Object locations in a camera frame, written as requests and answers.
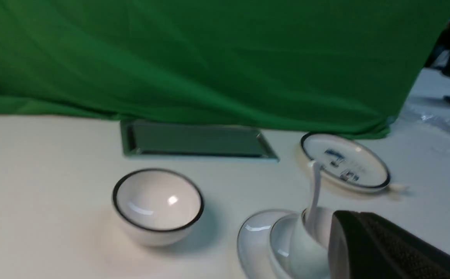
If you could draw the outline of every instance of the bowl rim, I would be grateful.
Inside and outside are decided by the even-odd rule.
[[[177,228],[172,228],[172,229],[156,229],[156,228],[150,228],[147,226],[143,226],[133,220],[131,220],[129,217],[127,217],[119,208],[119,204],[117,202],[117,194],[119,192],[120,187],[122,186],[122,184],[131,176],[138,174],[138,173],[142,173],[142,172],[149,172],[149,171],[160,171],[160,172],[165,172],[171,175],[177,175],[180,178],[183,178],[184,180],[186,180],[186,182],[188,182],[191,186],[193,186],[193,188],[195,189],[195,191],[197,192],[197,194],[199,195],[199,201],[200,201],[200,207],[199,207],[199,211],[197,212],[196,216],[188,223],[184,224],[183,226],[179,226]],[[126,174],[124,177],[122,177],[117,184],[115,184],[115,187],[113,188],[113,192],[112,192],[112,204],[113,207],[115,208],[115,211],[118,213],[118,215],[120,215],[122,217],[122,219],[124,219],[125,221],[129,222],[130,224],[132,224],[133,226],[143,229],[143,230],[147,230],[147,231],[151,231],[151,232],[157,232],[157,233],[171,233],[174,231],[179,231],[179,230],[183,230],[186,229],[188,227],[190,227],[192,224],[194,224],[203,214],[204,211],[204,199],[203,199],[203,195],[201,194],[201,191],[199,190],[199,188],[197,187],[197,185],[190,180],[188,177],[186,177],[185,175],[178,173],[176,171],[173,170],[169,170],[169,169],[164,169],[164,168],[146,168],[146,169],[140,169],[140,170],[136,170],[133,171],[131,173]]]
[[[345,142],[348,142],[348,143],[351,143],[351,144],[353,144],[353,145],[358,146],[359,148],[361,148],[362,150],[364,150],[365,152],[367,152],[368,154],[370,154],[373,158],[375,158],[375,159],[379,162],[380,166],[384,169],[384,171],[385,171],[385,173],[386,173],[386,179],[385,179],[385,181],[384,181],[383,183],[381,183],[381,184],[379,184],[379,185],[368,185],[368,186],[367,186],[367,185],[357,184],[357,183],[350,182],[350,181],[344,181],[344,180],[340,179],[340,177],[335,176],[333,173],[330,173],[329,171],[326,171],[324,168],[322,168],[322,172],[323,172],[324,174],[326,174],[326,175],[328,175],[328,176],[330,176],[330,177],[332,177],[332,178],[335,178],[335,179],[337,179],[338,181],[340,181],[340,182],[342,182],[342,183],[344,183],[344,184],[348,184],[348,185],[351,185],[351,186],[354,186],[354,187],[357,187],[357,188],[362,188],[362,189],[368,189],[368,188],[369,188],[369,189],[377,189],[377,188],[384,188],[384,187],[388,186],[388,184],[390,183],[390,172],[388,171],[388,167],[386,166],[386,164],[384,163],[384,161],[381,160],[381,158],[378,157],[378,155],[375,154],[375,152],[369,150],[366,146],[363,146],[363,145],[357,143],[356,141],[351,141],[351,140],[349,140],[349,139],[347,139],[347,138],[343,138],[343,137],[341,137],[341,136],[337,136],[336,134],[328,134],[328,133],[307,133],[307,134],[305,134],[304,136],[302,136],[302,138],[301,138],[301,149],[302,149],[302,151],[304,152],[304,154],[305,154],[310,160],[315,160],[315,159],[314,159],[313,157],[311,157],[311,156],[309,155],[309,153],[307,152],[307,150],[304,148],[304,142],[305,142],[305,141],[307,140],[307,138],[309,138],[310,136],[323,135],[323,134],[326,135],[326,136],[333,136],[333,137],[335,137],[335,138],[340,138],[340,139],[342,139],[342,140],[345,141]]]

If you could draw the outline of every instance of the small plate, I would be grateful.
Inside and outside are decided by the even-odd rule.
[[[249,279],[277,279],[268,257],[270,229],[280,218],[294,213],[290,210],[265,210],[242,224],[237,236],[237,255]]]
[[[323,166],[323,177],[351,191],[377,192],[388,186],[390,173],[371,150],[333,134],[308,133],[301,148]]]

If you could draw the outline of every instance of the teacup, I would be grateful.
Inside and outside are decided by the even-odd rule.
[[[330,273],[328,250],[316,240],[314,229],[306,229],[305,214],[299,214],[290,239],[289,271],[294,279],[324,279]]]
[[[142,169],[119,180],[112,194],[122,230],[145,246],[186,237],[201,217],[204,200],[187,177],[166,169]]]

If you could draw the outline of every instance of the black rim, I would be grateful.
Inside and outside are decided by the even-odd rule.
[[[308,137],[313,136],[313,135],[315,135],[315,134],[326,134],[326,133],[308,133],[308,134],[305,134],[304,136],[302,136],[302,138],[301,138],[301,149],[302,149],[302,151],[304,152],[304,154],[306,155],[306,157],[308,157],[310,160],[315,160],[315,159],[314,159],[313,157],[311,157],[311,156],[308,154],[308,152],[305,150],[305,148],[304,148],[304,142],[306,141],[306,139],[307,139]],[[333,177],[333,178],[336,178],[337,180],[343,181],[344,183],[347,183],[347,184],[349,184],[349,185],[351,185],[351,186],[358,187],[358,188],[363,188],[363,189],[368,189],[368,188],[369,188],[369,189],[383,188],[383,187],[386,187],[386,186],[390,183],[390,172],[388,171],[388,168],[386,167],[386,164],[380,159],[380,157],[377,156],[377,154],[375,154],[373,151],[369,150],[369,149],[366,148],[365,146],[360,145],[359,143],[357,143],[357,142],[355,142],[355,141],[350,141],[350,140],[348,140],[348,139],[346,139],[346,138],[342,138],[341,136],[337,136],[337,135],[335,135],[335,134],[326,134],[326,135],[328,135],[328,136],[334,136],[334,137],[336,137],[336,138],[341,138],[341,139],[344,140],[344,141],[349,141],[349,142],[351,142],[351,143],[357,145],[357,146],[360,147],[361,149],[365,150],[365,151],[368,152],[369,154],[371,154],[371,155],[372,155],[372,156],[373,156],[373,157],[381,164],[381,166],[384,168],[385,173],[386,173],[386,179],[385,179],[385,181],[384,181],[383,183],[381,183],[380,185],[375,185],[375,186],[365,186],[365,185],[356,184],[356,183],[353,183],[353,182],[350,182],[350,181],[343,181],[343,180],[341,180],[339,177],[335,176],[333,173],[330,173],[330,172],[326,171],[325,169],[322,169],[323,173],[326,173],[327,175],[329,175],[329,176],[331,176],[331,177]]]
[[[184,226],[180,226],[178,228],[174,228],[174,229],[164,229],[164,230],[159,230],[159,229],[154,229],[154,228],[148,228],[145,226],[141,226],[140,224],[137,224],[135,221],[132,221],[130,218],[128,218],[126,215],[124,215],[124,213],[120,210],[119,208],[119,204],[117,202],[117,194],[119,192],[120,186],[122,186],[122,184],[125,182],[125,180],[127,180],[129,177],[131,177],[132,175],[135,175],[137,173],[141,173],[141,172],[146,172],[146,171],[161,171],[161,172],[166,172],[166,173],[170,173],[173,175],[177,175],[181,178],[183,178],[184,180],[186,180],[187,182],[189,182],[190,185],[192,185],[194,187],[194,189],[197,191],[197,194],[199,195],[199,200],[201,202],[201,206],[199,208],[199,211],[197,213],[197,215],[194,217],[193,220],[191,220],[189,223],[185,224]],[[182,175],[181,173],[177,173],[175,171],[172,170],[168,170],[168,169],[161,169],[161,168],[149,168],[149,169],[141,169],[141,170],[136,170],[134,172],[129,173],[128,175],[122,177],[117,184],[115,185],[115,188],[113,189],[113,194],[112,194],[112,203],[113,203],[113,207],[115,207],[115,210],[117,211],[117,213],[127,222],[131,223],[133,226],[136,226],[140,229],[144,229],[144,230],[148,230],[148,231],[154,231],[154,232],[159,232],[159,233],[170,233],[172,231],[177,231],[177,230],[183,230],[188,228],[189,226],[191,226],[192,224],[194,224],[203,214],[204,211],[204,200],[203,200],[203,195],[201,194],[201,191],[199,191],[199,188],[196,186],[196,184],[194,184],[194,182],[192,180],[190,180],[189,178],[187,178],[186,176]]]

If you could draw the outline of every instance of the white table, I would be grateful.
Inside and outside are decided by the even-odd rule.
[[[434,74],[423,71],[412,95],[450,90],[440,76],[443,88],[422,83],[437,82]],[[0,279],[244,278],[235,249],[244,219],[267,208],[306,206],[303,134],[265,131],[280,163],[127,159],[118,122],[0,116]],[[324,185],[321,205],[377,212],[450,253],[450,156],[430,151],[450,138],[431,134],[400,122],[386,139],[361,141],[395,181],[412,186],[411,196],[358,196]],[[113,186],[146,167],[187,175],[206,200],[195,230],[172,251],[140,249],[112,223]]]

